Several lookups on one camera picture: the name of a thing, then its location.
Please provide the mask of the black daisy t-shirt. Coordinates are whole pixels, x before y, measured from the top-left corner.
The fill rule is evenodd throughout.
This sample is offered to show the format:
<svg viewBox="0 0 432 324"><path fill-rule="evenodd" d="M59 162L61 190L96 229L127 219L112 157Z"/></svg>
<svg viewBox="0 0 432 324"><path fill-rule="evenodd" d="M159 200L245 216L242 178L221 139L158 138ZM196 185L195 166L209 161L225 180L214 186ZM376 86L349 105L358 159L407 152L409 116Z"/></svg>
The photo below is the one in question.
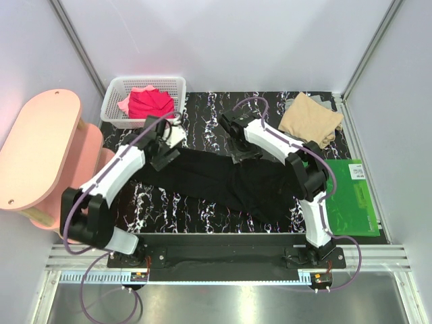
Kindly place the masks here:
<svg viewBox="0 0 432 324"><path fill-rule="evenodd" d="M179 148L180 155L162 170L151 165L132 178L143 184L205 199L250 214L263 223L276 223L291 214L294 195L283 164L266 159L233 163L228 156Z"/></svg>

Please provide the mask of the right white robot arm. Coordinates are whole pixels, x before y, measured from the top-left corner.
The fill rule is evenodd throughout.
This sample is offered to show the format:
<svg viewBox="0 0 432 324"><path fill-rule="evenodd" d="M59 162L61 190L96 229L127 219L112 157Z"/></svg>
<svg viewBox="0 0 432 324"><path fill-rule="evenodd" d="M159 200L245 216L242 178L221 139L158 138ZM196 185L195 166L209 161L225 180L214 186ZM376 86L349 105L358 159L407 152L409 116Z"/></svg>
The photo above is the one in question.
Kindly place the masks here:
<svg viewBox="0 0 432 324"><path fill-rule="evenodd" d="M281 162L288 174L288 188L299 200L306 225L306 259L313 267L328 263L335 249L329 229L325 196L332 175L324 165L316 142L306 144L291 138L263 121L257 113L226 111L219 125L228 135L235 163L259 158L268 152Z"/></svg>

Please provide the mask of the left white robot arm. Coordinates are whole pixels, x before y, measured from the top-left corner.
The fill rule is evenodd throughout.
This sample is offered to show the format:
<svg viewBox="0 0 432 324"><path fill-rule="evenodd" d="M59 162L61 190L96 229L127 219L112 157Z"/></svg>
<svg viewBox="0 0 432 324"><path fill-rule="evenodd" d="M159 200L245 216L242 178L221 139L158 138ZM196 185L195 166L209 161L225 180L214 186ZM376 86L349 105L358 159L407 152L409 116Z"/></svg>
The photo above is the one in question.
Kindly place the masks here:
<svg viewBox="0 0 432 324"><path fill-rule="evenodd" d="M138 237L118 228L111 214L111 205L130 178L145 165L160 171L178 155L176 145L186 138L178 118L150 116L144 130L128 134L117 152L89 181L79 188L67 188L61 195L59 231L65 249L72 255L72 242L93 248L122 253L131 267L139 267L146 258Z"/></svg>

